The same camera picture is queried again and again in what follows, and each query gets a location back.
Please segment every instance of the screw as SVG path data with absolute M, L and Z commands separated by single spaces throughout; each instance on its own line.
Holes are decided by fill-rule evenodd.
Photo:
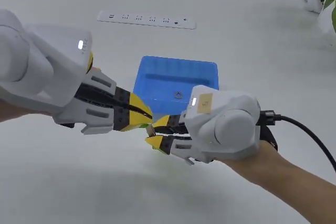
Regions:
M 176 99 L 182 99 L 183 94 L 182 94 L 182 92 L 176 91 L 176 92 L 174 93 L 174 97 L 175 97 Z

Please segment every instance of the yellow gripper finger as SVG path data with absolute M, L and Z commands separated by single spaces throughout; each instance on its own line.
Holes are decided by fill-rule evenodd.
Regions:
M 160 118 L 155 123 L 153 123 L 152 126 L 154 128 L 156 128 L 156 127 L 162 127 L 162 126 L 167 126 L 169 118 L 170 118 L 170 115 L 165 115 L 164 117 Z
M 130 105 L 143 110 L 150 116 L 153 116 L 151 109 L 144 104 L 144 102 L 136 94 L 130 93 Z
M 123 94 L 128 94 L 128 109 L 118 108 L 114 111 L 114 130 L 129 131 L 137 128 L 145 128 L 153 123 L 151 109 L 145 105 L 135 94 L 123 90 Z
M 161 136 L 161 135 L 150 136 L 150 137 L 147 137 L 145 141 L 148 144 L 150 144 L 154 150 L 158 150 L 164 154 L 169 155 L 170 150 L 173 145 L 174 136 L 173 135 L 171 136 Z

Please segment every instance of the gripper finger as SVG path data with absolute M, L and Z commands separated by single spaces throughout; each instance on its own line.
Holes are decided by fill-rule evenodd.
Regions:
M 188 134 L 181 115 L 165 115 L 152 124 L 156 133 L 162 134 Z

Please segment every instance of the white plastic housing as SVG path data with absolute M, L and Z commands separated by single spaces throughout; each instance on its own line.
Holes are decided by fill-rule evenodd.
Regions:
M 0 68 L 0 87 L 25 98 L 26 104 L 20 105 L 30 109 L 35 108 L 29 101 L 57 107 L 68 104 L 87 72 L 91 33 L 55 25 L 29 25 L 23 30 L 16 16 L 6 10 L 0 10 L 0 25 L 19 31 L 15 35 L 11 29 L 0 29 L 0 45 L 6 53 L 0 62 L 6 63 Z
M 211 109 L 200 113 L 200 95 L 211 93 Z M 193 145 L 205 156 L 240 159 L 258 150 L 260 127 L 258 101 L 240 91 L 218 91 L 195 86 L 187 107 L 184 123 Z

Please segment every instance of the human arm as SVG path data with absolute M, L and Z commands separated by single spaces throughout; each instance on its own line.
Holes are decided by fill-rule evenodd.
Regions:
M 336 223 L 336 186 L 284 159 L 267 142 L 240 161 L 221 161 L 248 181 L 269 191 L 310 223 Z
M 24 115 L 29 115 L 29 114 L 47 115 L 48 113 L 40 113 L 40 112 L 32 111 L 29 109 L 17 107 L 3 100 L 0 100 L 0 123 L 7 121 L 7 120 L 19 118 Z

